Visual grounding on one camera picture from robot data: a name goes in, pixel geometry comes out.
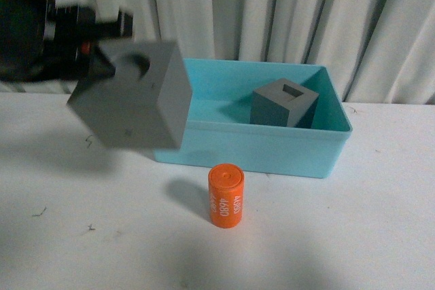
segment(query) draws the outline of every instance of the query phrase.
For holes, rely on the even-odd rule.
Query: plastic bin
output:
[[[347,119],[325,67],[271,62],[184,60],[193,96],[180,150],[154,150],[159,162],[327,177],[349,138]],[[249,124],[256,88],[287,78],[319,93],[310,129]]]

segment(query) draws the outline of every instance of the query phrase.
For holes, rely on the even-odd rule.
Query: white table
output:
[[[223,230],[208,168],[86,141],[66,100],[0,94],[0,289],[435,289],[434,106],[345,104],[332,175],[245,173]]]

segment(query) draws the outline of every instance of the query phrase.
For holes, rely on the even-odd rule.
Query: curtain fold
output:
[[[435,0],[387,0],[349,101],[435,104]]]
[[[128,10],[135,39],[177,40],[184,57],[325,65],[345,101],[435,102],[435,0],[56,2],[91,5],[100,19]],[[6,92],[73,87],[0,84]]]
[[[327,66],[344,98],[364,51],[377,0],[326,0],[307,63]]]
[[[178,40],[186,57],[215,57],[212,0],[156,1],[162,39]]]
[[[324,0],[277,0],[267,61],[305,63]]]

